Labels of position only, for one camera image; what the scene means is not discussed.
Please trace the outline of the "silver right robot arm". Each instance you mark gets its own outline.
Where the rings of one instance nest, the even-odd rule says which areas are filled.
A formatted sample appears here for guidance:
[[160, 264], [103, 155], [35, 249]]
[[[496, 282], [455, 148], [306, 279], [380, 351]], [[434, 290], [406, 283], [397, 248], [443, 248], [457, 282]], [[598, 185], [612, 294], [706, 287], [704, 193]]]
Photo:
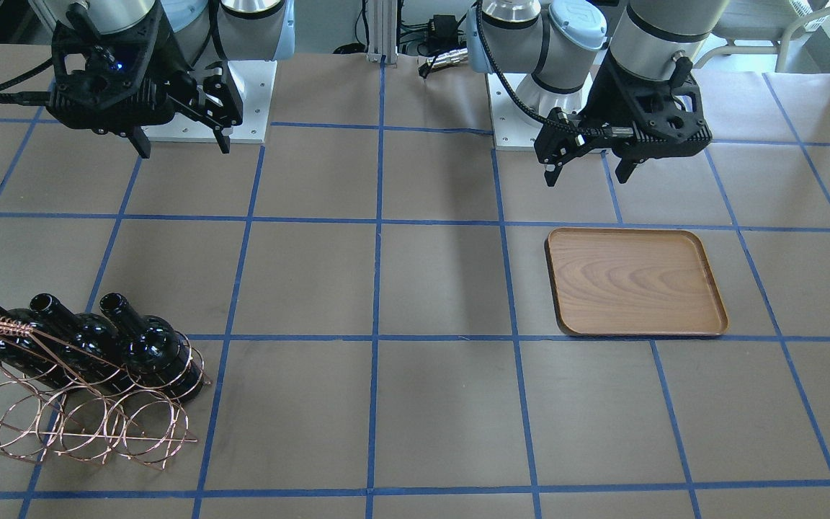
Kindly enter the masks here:
[[245, 63], [295, 53], [293, 1], [43, 1], [53, 23], [47, 111], [67, 128], [113, 134], [140, 157], [175, 116], [218, 148], [245, 122]]

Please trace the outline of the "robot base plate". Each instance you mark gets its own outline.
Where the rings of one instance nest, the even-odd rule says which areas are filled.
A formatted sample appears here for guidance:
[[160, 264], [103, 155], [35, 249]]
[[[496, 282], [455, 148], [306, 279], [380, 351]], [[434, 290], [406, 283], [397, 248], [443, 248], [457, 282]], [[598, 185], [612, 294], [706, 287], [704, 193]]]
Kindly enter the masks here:
[[[532, 79], [526, 78], [525, 74], [505, 75], [505, 79], [514, 87], [518, 99], [537, 110], [541, 116], [547, 115], [549, 109], [559, 107], [570, 118], [577, 118], [585, 107], [593, 84], [592, 75], [588, 73], [578, 91], [560, 95], [543, 91]], [[497, 76], [488, 74], [486, 79], [495, 148], [499, 151], [533, 151], [535, 139], [543, 125], [521, 111], [505, 92]]]
[[[277, 61], [231, 61], [234, 82], [243, 100], [243, 122], [230, 132], [233, 143], [266, 142]], [[143, 128], [154, 142], [214, 143], [210, 128], [177, 114], [168, 124]]]

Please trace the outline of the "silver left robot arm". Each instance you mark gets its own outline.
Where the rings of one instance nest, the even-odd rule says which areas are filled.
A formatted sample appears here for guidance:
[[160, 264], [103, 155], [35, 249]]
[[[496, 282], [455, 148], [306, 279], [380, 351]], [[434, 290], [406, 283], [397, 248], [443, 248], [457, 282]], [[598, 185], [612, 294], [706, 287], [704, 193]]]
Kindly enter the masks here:
[[629, 1], [610, 26], [589, 1], [476, 1], [465, 15], [470, 65], [540, 124], [533, 148], [548, 186], [593, 150], [619, 158], [625, 183], [642, 162], [712, 141], [692, 59], [726, 6]]

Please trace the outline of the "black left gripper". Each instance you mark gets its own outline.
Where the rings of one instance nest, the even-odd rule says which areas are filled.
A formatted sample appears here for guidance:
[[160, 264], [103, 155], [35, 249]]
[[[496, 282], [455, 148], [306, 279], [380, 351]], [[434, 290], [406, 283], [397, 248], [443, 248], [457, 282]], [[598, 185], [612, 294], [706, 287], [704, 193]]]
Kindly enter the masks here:
[[605, 56], [577, 118], [551, 112], [535, 139], [547, 187], [555, 187], [567, 161], [593, 148], [620, 157], [614, 175], [625, 184], [642, 160], [694, 156], [708, 147], [713, 135], [694, 64], [687, 56], [668, 64], [671, 78], [642, 79]]

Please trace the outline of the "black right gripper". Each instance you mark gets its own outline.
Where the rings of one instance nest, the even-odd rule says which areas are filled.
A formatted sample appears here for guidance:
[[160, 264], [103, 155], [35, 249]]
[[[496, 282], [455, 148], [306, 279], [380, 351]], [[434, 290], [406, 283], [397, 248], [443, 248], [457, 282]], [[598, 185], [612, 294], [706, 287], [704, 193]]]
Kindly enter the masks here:
[[51, 6], [55, 91], [49, 111], [66, 127], [128, 138], [143, 160], [145, 127], [175, 115], [213, 132], [222, 154], [243, 122], [243, 101], [221, 59], [197, 63], [210, 46], [209, 6]]

